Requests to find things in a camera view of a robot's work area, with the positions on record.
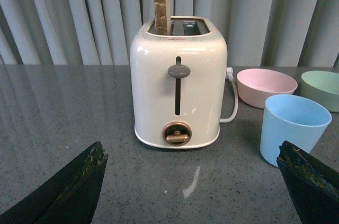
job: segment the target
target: bread slice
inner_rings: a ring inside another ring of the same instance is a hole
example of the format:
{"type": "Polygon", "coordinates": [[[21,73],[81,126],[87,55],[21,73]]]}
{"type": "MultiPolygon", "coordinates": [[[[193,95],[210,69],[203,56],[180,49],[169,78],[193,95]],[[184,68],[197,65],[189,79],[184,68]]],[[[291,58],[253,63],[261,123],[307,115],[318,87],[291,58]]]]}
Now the bread slice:
{"type": "Polygon", "coordinates": [[[155,28],[159,35],[171,33],[171,0],[154,0],[155,28]]]}

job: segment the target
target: table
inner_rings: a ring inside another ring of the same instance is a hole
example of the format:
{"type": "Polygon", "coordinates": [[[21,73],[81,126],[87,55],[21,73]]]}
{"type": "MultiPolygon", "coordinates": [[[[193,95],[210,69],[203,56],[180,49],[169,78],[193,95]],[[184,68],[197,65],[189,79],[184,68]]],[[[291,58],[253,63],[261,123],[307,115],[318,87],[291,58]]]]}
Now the table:
{"type": "MultiPolygon", "coordinates": [[[[271,69],[300,83],[315,68],[271,69]]],[[[222,117],[233,102],[227,82],[222,117]]],[[[92,223],[300,223],[279,169],[260,155],[263,110],[241,100],[212,145],[157,149],[134,134],[129,66],[1,65],[0,114],[0,213],[99,140],[109,160],[92,223]]],[[[332,117],[311,154],[339,171],[332,117]]]]}

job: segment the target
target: power cord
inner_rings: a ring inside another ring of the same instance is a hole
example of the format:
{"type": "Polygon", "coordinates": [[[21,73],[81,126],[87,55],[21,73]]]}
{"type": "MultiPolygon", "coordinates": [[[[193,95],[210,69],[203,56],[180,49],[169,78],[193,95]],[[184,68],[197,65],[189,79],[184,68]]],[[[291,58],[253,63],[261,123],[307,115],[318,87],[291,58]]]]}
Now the power cord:
{"type": "Polygon", "coordinates": [[[232,84],[232,88],[234,92],[234,109],[233,109],[233,113],[231,114],[231,116],[229,118],[220,119],[220,123],[227,123],[227,122],[232,121],[238,112],[238,90],[234,82],[233,68],[231,67],[226,68],[226,79],[228,79],[232,84]]]}

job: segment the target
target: white toaster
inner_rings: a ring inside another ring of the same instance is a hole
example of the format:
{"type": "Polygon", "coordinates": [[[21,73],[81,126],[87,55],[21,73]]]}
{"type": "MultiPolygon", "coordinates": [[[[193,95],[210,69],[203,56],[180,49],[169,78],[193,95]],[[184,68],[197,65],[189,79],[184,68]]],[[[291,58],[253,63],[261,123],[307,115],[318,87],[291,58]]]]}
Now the white toaster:
{"type": "Polygon", "coordinates": [[[131,45],[135,133],[154,147],[207,146],[219,136],[226,42],[202,17],[172,16],[171,23],[167,36],[147,22],[131,45]]]}

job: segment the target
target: blue cup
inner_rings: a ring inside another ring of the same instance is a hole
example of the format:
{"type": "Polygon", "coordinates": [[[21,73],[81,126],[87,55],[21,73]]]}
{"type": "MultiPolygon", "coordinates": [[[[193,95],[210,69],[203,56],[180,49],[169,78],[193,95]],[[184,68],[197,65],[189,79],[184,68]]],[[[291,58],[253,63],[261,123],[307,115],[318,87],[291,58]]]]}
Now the blue cup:
{"type": "Polygon", "coordinates": [[[277,167],[279,147],[287,140],[310,153],[332,120],[329,111],[307,98],[281,94],[265,101],[260,152],[277,167]]]}

